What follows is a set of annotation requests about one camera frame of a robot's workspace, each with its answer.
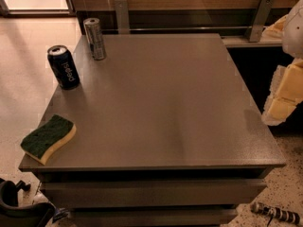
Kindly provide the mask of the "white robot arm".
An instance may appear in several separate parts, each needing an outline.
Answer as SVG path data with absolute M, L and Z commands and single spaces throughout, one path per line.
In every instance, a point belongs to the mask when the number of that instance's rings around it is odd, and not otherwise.
M 273 74 L 270 94 L 263 106 L 261 120 L 268 126 L 286 121 L 303 101 L 303 0 L 276 21 L 265 33 L 280 34 L 283 52 L 294 60 L 288 66 L 279 65 Z

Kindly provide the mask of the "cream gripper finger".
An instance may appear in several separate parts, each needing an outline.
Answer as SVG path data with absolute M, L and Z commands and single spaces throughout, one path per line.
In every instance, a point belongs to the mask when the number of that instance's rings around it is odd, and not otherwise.
M 272 25 L 266 27 L 262 32 L 262 36 L 281 39 L 286 18 L 287 16 L 284 15 L 275 21 Z
M 303 101 L 303 61 L 294 59 L 288 66 L 279 65 L 273 74 L 270 95 L 267 96 L 262 122 L 277 126 L 286 121 Z

